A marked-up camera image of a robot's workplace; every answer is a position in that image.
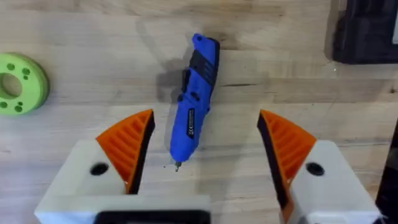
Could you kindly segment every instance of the wood grain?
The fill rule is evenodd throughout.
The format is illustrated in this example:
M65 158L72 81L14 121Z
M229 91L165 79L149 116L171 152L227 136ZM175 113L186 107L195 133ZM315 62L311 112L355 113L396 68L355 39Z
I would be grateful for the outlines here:
M329 0L0 0L0 51L38 61L47 102L0 117L0 223L33 211L79 139L153 108L141 194L209 194L215 223L279 223L258 112L335 141L374 197L398 114L397 65L325 57ZM201 144L179 173L168 154L180 72L202 32L221 42Z

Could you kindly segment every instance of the green 3d printed part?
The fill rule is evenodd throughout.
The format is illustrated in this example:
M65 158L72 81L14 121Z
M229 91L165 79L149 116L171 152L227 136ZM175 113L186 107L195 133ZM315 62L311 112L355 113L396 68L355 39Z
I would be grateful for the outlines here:
M10 95L0 85L0 114L20 115L40 107L47 99L49 84L44 71L23 55L0 54L0 84L6 74L15 76L21 83L19 96Z

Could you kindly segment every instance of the wooden table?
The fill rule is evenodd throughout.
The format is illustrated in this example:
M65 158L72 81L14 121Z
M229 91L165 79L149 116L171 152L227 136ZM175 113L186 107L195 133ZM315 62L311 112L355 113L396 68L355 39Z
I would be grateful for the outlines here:
M209 194L214 223L279 222L261 108L336 142L375 196L398 117L398 66L346 66L324 46L330 0L0 0L0 50L47 71L37 111L0 117L0 223L34 208L79 139L153 108L141 194ZM221 42L200 147L174 172L181 70L201 32Z

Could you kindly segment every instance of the blue rotary tool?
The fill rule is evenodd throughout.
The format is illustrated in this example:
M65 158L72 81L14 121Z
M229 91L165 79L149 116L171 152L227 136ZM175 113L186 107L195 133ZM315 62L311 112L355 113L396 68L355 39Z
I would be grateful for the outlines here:
M218 73L220 43L200 34L193 35L192 42L195 50L189 67L182 74L182 93L177 99L178 109L170 141L170 154L176 161L175 171L198 147Z

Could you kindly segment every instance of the label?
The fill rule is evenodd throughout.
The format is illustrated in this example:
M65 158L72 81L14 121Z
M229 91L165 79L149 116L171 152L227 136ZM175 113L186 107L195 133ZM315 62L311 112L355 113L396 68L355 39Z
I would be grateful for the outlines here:
M195 133L195 109L190 108L188 110L187 136L193 139L194 133Z

